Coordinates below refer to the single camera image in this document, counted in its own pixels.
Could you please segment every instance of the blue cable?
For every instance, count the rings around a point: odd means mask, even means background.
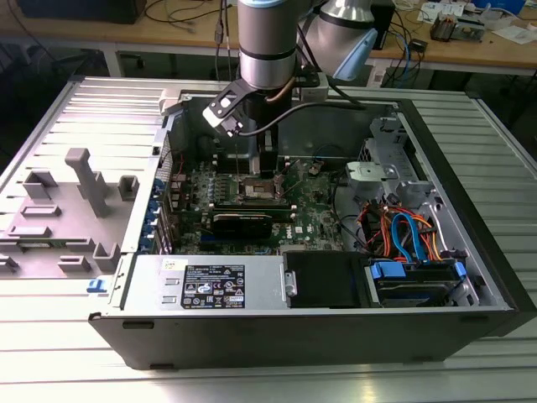
[[[404,65],[404,71],[403,71],[403,78],[399,81],[399,84],[397,85],[397,88],[400,88],[403,83],[405,81],[407,81],[408,77],[407,77],[407,74],[409,72],[409,65],[410,65],[410,49],[409,49],[409,44],[407,44],[406,40],[404,39],[404,36],[397,33],[397,32],[392,32],[392,31],[388,31],[389,33],[391,33],[392,35],[395,35],[397,36],[399,39],[401,39],[401,41],[403,42],[404,44],[404,53],[406,53],[406,65]]]
[[[412,262],[412,257],[410,254],[403,248],[403,245],[401,245],[401,242],[399,241],[399,234],[397,233],[397,224],[401,220],[406,220],[409,222],[410,225],[410,231],[412,232],[412,242],[414,243],[414,251],[416,252],[416,258],[418,260],[426,261],[427,257],[425,256],[425,251],[421,247],[420,243],[420,233],[418,231],[418,226],[412,219],[412,217],[407,214],[406,212],[400,212],[398,215],[394,217],[394,220],[392,221],[392,239],[394,240],[395,248],[403,254],[403,256],[406,258],[406,261],[408,263]]]

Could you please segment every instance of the slotted aluminum surface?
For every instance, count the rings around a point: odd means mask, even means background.
[[[0,217],[4,219],[0,223],[8,220],[17,198],[24,195],[19,182],[30,167],[50,167],[67,180],[75,180],[58,168],[71,145],[89,141],[92,168],[101,170],[110,181],[142,170],[161,124],[160,91],[173,85],[177,81],[86,79],[71,84],[36,128],[40,138],[3,188]],[[352,89],[349,93],[372,98],[403,95],[414,101],[526,290],[537,301],[534,161],[488,109],[457,92]],[[0,182],[10,176],[9,171]],[[505,338],[479,340],[444,363],[140,372],[126,367],[86,323],[90,309],[95,311],[96,304],[106,303],[106,298],[90,299],[85,289],[84,280],[0,281],[3,401],[73,401],[73,397],[95,401],[105,397],[190,403],[399,403],[537,398],[537,321]]]

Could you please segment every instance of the white sticker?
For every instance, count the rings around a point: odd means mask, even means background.
[[[187,259],[163,259],[162,270],[184,270],[188,264]]]
[[[19,243],[20,248],[50,248],[49,243]]]

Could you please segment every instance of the black cable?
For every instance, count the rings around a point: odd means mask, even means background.
[[[414,74],[414,80],[412,80],[412,85],[411,87],[414,88],[415,84],[416,84],[416,81],[418,80],[418,76],[420,75],[420,72],[421,72],[421,61],[423,60],[423,58],[425,57],[425,55],[423,53],[418,53],[418,57],[420,58],[418,60],[418,70],[416,71],[416,73]]]
[[[222,19],[224,12],[224,0],[220,0],[220,8],[218,9],[218,20],[216,21],[215,27],[215,43],[216,43],[216,54],[215,54],[215,69],[216,69],[216,80],[220,81],[220,71],[218,65],[218,57],[220,56],[220,47],[224,41],[224,22]]]
[[[209,0],[203,0],[201,3],[195,5],[194,7],[183,7],[183,8],[177,8],[175,9],[174,11],[172,11],[171,13],[168,14],[169,17],[173,18],[174,17],[174,14],[177,14],[181,11],[187,11],[187,10],[196,10],[197,8],[200,8],[201,6],[203,6],[205,3],[207,3]]]
[[[404,38],[404,41],[406,42],[406,44],[409,46],[410,45],[410,42],[412,42],[412,34],[410,33],[410,31],[404,26],[404,23],[403,23],[403,19],[401,18],[401,14],[399,14],[399,12],[397,10],[395,10],[395,14],[397,15],[399,21],[401,24],[397,24],[397,23],[390,23],[390,26],[393,25],[395,27],[399,27],[403,30],[403,33],[399,33],[397,31],[394,31],[394,32],[397,32],[397,34],[401,34]],[[399,59],[399,62],[397,63],[397,65],[394,67],[394,69],[392,70],[391,73],[388,74],[388,79],[381,85],[382,88],[385,88],[386,86],[388,86],[388,84],[390,82],[392,82],[393,84],[395,83],[396,80],[400,79],[403,74],[404,74],[404,71],[401,72],[399,74],[399,76],[396,78],[395,75],[397,74],[397,70],[399,69],[399,67],[401,66],[401,63],[403,62],[403,60],[406,59],[405,57],[405,53],[406,53],[406,50],[402,50],[403,51],[403,54],[401,55],[401,58]],[[410,59],[412,58],[412,50],[410,49],[409,47],[409,52],[410,52]]]
[[[227,0],[224,0],[224,20],[226,24],[226,44],[227,44],[227,70],[229,72],[229,81],[233,81],[232,73],[232,51],[229,48],[229,18],[227,17]]]
[[[333,149],[337,149],[341,155],[343,157],[346,157],[347,156],[347,152],[343,149],[343,147],[337,145],[337,144],[333,144],[333,143],[329,143],[329,144],[323,144],[322,146],[318,147],[314,152],[313,152],[313,155],[311,156],[311,158],[315,159],[317,158],[319,152],[322,150],[322,149],[328,149],[332,147]]]
[[[304,63],[309,65],[310,61],[308,60],[308,57],[305,55],[304,51],[302,50],[302,48],[300,48],[298,44],[296,45],[296,51],[300,53],[300,57],[302,58]]]
[[[5,149],[3,149],[2,147],[0,147],[0,153],[6,155],[9,158],[13,158],[13,156],[9,152],[7,152]]]
[[[11,0],[7,0],[7,3],[8,3],[8,8],[9,8],[9,12],[11,13],[11,15],[13,15],[13,18],[15,18],[15,21],[17,21],[17,24],[20,26],[20,28],[23,29],[23,31],[26,33],[26,35],[28,35],[37,45],[38,47],[40,47],[46,54],[47,56],[52,59],[52,61],[54,61],[59,68],[61,68],[61,70],[66,74],[66,75],[69,75],[69,73],[67,72],[66,69],[64,69],[64,67],[58,62],[58,60],[47,50],[47,48],[45,48],[43,46],[43,44],[41,42],[39,42],[39,40],[24,26],[23,22],[18,19],[17,17],[17,14],[15,13],[15,11],[13,10],[13,5],[11,4]]]
[[[13,58],[13,56],[11,56],[11,54],[8,52],[8,50],[4,47],[3,44],[0,44],[0,49],[2,50],[2,52],[11,60],[11,61],[15,61],[15,59]]]
[[[305,38],[304,32],[302,31],[302,28],[299,25],[297,26],[297,30],[300,36],[300,40],[302,41],[302,45],[305,47],[305,51],[310,57],[311,63],[317,69],[317,71],[322,71],[322,69],[319,67],[319,64],[317,63],[317,60],[315,59],[315,55],[313,54],[313,51],[311,50],[311,47],[308,44],[308,41]],[[358,100],[354,99],[353,97],[346,94],[343,90],[341,90],[336,85],[336,83],[332,80],[331,77],[327,76],[326,79],[328,80],[328,86],[330,86],[330,88],[334,90],[340,97],[356,105],[357,107],[360,107],[362,110],[365,109],[365,107],[362,105],[361,102],[359,102]]]
[[[526,87],[524,89],[524,92],[529,92],[529,88],[532,86],[533,82],[537,79],[537,69],[535,70],[534,74],[531,76],[531,78],[528,81],[528,84],[526,84]]]
[[[425,54],[421,52],[416,52],[416,53],[418,54],[418,61],[407,70],[408,77],[405,81],[410,81],[414,79],[414,82],[415,82],[415,80],[417,79],[417,76],[419,75],[421,71],[421,62],[423,61]],[[412,71],[416,69],[417,71],[412,76],[410,76],[409,73],[411,73]],[[400,81],[403,75],[404,75],[404,71],[401,71],[401,73],[399,73],[398,75],[394,75],[393,82],[395,83],[396,81]]]
[[[150,20],[154,21],[154,22],[157,22],[157,23],[184,23],[186,21],[192,21],[192,20],[195,20],[195,19],[198,19],[198,18],[201,18],[201,17],[205,17],[206,15],[209,15],[209,14],[214,14],[214,13],[218,13],[220,11],[220,8],[217,8],[216,10],[211,10],[211,11],[207,11],[205,13],[201,13],[199,15],[196,15],[194,17],[188,17],[188,18],[183,18],[183,19],[175,19],[175,18],[171,18],[171,19],[159,19],[159,18],[155,18],[155,17],[152,17],[151,15],[149,15],[149,10],[151,8],[153,8],[154,6],[156,6],[157,4],[163,2],[164,0],[157,0],[156,2],[154,3],[151,3],[149,4],[143,11],[143,15],[145,15],[147,18],[149,18]],[[175,14],[175,11],[172,11],[170,13],[170,15],[173,15]]]
[[[215,54],[215,71],[216,71],[216,80],[220,81],[220,73],[218,72],[218,56],[220,56],[220,45],[216,45],[216,54]]]
[[[258,128],[257,130],[254,130],[252,132],[246,132],[246,133],[237,133],[240,137],[252,137],[257,136],[258,134],[265,133],[267,130],[272,128],[275,124],[281,122],[282,120],[288,118],[290,115],[292,115],[295,112],[298,112],[300,109],[305,109],[307,107],[333,107],[335,109],[345,109],[345,110],[353,110],[353,111],[362,111],[363,107],[361,105],[354,105],[354,104],[347,104],[342,102],[307,102],[307,103],[301,103],[299,105],[296,105],[295,107],[292,107],[291,109],[288,109],[281,115],[279,115],[275,120],[270,122],[269,124],[263,126],[262,128]]]
[[[337,210],[336,210],[336,192],[337,192],[337,188],[338,188],[338,186],[340,184],[341,178],[345,174],[346,174],[346,171],[343,170],[341,172],[341,174],[337,176],[336,183],[334,184],[334,189],[332,189],[332,192],[331,192],[332,211],[334,212],[334,215],[336,216],[337,222],[339,223],[341,229],[344,230],[346,233],[348,233],[356,241],[356,245],[357,245],[356,249],[358,249],[358,247],[359,247],[363,253],[365,253],[367,255],[371,255],[371,252],[366,249],[366,245],[362,242],[362,240],[351,229],[349,229],[348,226],[346,226],[343,223],[343,220],[345,220],[347,218],[358,217],[358,216],[355,215],[355,214],[347,214],[346,216],[340,218],[339,214],[337,213]]]

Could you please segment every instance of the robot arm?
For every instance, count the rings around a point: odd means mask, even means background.
[[[292,111],[292,88],[315,87],[330,78],[352,80],[365,63],[377,31],[373,28],[371,0],[330,0],[318,13],[319,0],[239,0],[241,78],[213,99],[203,116],[213,128],[229,136],[242,133],[256,137],[257,153],[252,172],[274,174],[278,158],[277,122]],[[307,54],[315,69],[297,63],[297,26],[301,26],[300,53]],[[349,101],[359,102],[346,97]],[[302,104],[300,107],[325,103]],[[246,125],[255,123],[252,132]]]
[[[315,0],[240,0],[241,77],[252,87],[284,86],[295,72],[299,21],[321,69],[352,80],[375,42],[371,0],[330,0],[317,13]]]

